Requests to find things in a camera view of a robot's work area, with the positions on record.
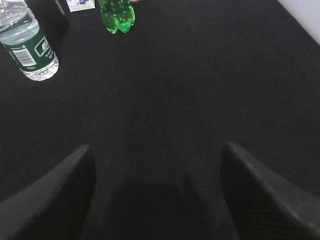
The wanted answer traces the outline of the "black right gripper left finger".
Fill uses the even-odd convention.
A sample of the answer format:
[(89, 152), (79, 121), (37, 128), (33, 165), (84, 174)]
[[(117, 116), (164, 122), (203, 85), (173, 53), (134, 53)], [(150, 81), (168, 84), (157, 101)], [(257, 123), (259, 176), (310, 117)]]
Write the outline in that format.
[(2, 240), (79, 240), (96, 187), (96, 162), (81, 145), (46, 175), (0, 203)]

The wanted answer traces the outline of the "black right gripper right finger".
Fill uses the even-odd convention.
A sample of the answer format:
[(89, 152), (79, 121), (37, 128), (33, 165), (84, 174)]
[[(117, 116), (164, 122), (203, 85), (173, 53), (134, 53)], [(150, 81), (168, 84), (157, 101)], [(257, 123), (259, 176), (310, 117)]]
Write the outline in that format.
[(230, 142), (219, 166), (221, 189), (240, 240), (318, 240), (320, 200)]

